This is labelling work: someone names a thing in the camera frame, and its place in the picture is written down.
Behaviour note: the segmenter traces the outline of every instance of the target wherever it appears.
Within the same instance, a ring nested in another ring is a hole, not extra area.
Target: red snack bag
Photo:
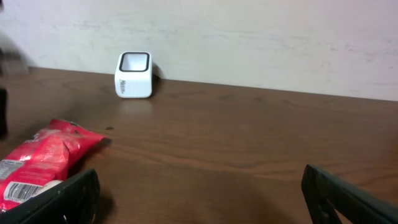
[[[0,161],[0,209],[25,202],[52,180],[65,180],[68,168],[103,138],[75,123],[52,120]]]

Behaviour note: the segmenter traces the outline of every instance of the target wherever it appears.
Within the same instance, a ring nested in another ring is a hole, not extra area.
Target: black object
[[[90,224],[99,195],[98,176],[90,169],[0,214],[0,223]]]
[[[6,108],[7,91],[0,88],[0,139],[7,134]]]
[[[341,223],[335,210],[352,223],[398,223],[398,210],[369,193],[307,165],[302,190],[314,224]]]

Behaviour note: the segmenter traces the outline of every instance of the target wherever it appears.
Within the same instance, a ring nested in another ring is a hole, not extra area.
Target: wood grain
[[[112,75],[34,69],[9,91],[6,154],[52,118],[112,139],[92,152],[97,223],[310,223],[300,180],[318,165],[398,204],[398,104],[164,80],[146,100]]]

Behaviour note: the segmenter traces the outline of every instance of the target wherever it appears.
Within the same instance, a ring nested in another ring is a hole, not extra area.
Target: red plastic package
[[[103,138],[75,123],[52,120],[0,161],[0,209],[18,206],[52,180],[65,180],[68,168]]]

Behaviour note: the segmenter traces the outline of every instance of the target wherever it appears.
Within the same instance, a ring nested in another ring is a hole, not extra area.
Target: barcode
[[[41,188],[39,185],[11,181],[4,191],[4,199],[23,203]]]

